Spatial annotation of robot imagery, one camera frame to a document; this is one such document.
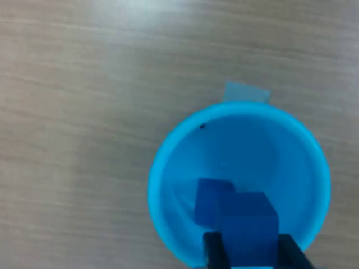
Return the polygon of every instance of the wooden table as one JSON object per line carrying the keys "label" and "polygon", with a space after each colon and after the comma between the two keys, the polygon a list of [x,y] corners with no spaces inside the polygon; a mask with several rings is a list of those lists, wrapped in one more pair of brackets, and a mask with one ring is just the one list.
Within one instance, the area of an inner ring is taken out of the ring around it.
{"label": "wooden table", "polygon": [[332,203],[308,255],[358,268],[356,0],[2,0],[1,268],[186,268],[152,227],[148,172],[227,80],[272,89],[319,139]]}

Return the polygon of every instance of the blue cup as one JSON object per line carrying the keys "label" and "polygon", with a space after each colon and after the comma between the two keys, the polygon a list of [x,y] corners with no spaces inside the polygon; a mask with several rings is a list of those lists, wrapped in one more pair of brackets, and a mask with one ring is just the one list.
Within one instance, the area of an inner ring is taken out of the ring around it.
{"label": "blue cup", "polygon": [[200,178],[262,191],[279,215],[279,232],[304,251],[319,232],[330,200],[330,175],[317,140],[273,106],[230,102],[185,119],[164,140],[151,168],[150,215],[168,249],[190,267],[205,264],[194,222]]}

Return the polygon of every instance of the dark blue cube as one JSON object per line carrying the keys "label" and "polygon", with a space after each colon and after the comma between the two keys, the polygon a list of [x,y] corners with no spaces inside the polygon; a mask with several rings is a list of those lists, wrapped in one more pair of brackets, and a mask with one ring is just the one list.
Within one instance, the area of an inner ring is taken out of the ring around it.
{"label": "dark blue cube", "polygon": [[219,197],[215,219],[232,267],[275,266],[279,220],[264,193]]}
{"label": "dark blue cube", "polygon": [[218,198],[234,192],[234,185],[229,181],[201,178],[198,181],[195,223],[215,229],[215,208]]}

